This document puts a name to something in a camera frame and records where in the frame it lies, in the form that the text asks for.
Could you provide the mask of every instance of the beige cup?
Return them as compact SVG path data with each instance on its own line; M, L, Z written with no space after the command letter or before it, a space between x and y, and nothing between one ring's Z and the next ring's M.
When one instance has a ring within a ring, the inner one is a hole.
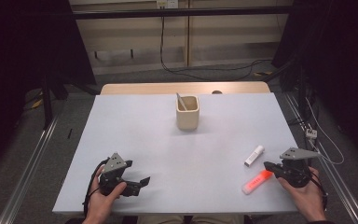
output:
M197 96L183 96L185 110L176 99L176 124L181 130L195 130L199 126L200 104Z

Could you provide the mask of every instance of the white table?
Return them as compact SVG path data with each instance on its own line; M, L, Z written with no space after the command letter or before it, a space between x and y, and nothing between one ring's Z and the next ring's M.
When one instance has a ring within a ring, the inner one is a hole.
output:
M138 197L115 201L119 215L296 211L275 177L250 195L241 191L263 161L280 162L281 153L296 147L273 93L200 94L194 132L176 128L175 97L97 96L53 212L82 213L90 175L114 152L133 160L124 179L151 176ZM243 162L257 145L266 151L248 168Z

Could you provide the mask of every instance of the white cable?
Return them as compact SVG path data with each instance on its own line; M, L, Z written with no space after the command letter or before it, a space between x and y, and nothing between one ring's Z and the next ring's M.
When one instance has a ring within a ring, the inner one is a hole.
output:
M310 101L307 99L307 97L305 98L307 100L308 105L310 106ZM337 151L339 152L339 154L341 155L342 161L340 162L335 162L335 161L330 161L328 158L326 158L324 155L322 155L322 153L319 151L319 148L317 148L314 144L312 144L312 142L310 141L310 144L312 145L313 148L315 148L321 155L322 157L326 160L329 161L332 164L335 165L340 165L345 161L344 155L342 154L341 150L339 150L338 146L336 145L336 143L334 143L333 140L331 140L331 138L324 132L324 129L321 127L321 125L319 124L318 120L315 117L315 114L313 113L312 107L310 106L310 113L312 113L313 118L316 121L316 124L318 125L319 129L321 129L322 133L328 138L328 140L330 140L331 143L333 143L333 145L336 147Z

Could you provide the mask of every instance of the red highlighter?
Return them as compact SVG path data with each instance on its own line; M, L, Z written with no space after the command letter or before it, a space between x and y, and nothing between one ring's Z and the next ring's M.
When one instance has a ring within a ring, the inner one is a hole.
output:
M250 194L252 191L257 189L258 186L260 186L262 183L264 183L264 181L268 180L272 176L272 174L273 173L270 171L263 170L255 178L253 178L251 181L246 183L243 186L242 191L245 194Z

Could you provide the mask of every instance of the person's left hand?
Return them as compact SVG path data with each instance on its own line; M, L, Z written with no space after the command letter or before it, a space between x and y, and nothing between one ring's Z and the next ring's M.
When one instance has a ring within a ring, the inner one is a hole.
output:
M89 194L99 187L98 176L100 176L102 171L103 166L98 169L96 175L94 176ZM89 211L87 213L86 219L83 221L83 224L104 223L112 212L113 202L120 196L121 192L123 192L126 187L127 183L122 182L118 184L107 196L101 194L99 189L92 193L89 198Z

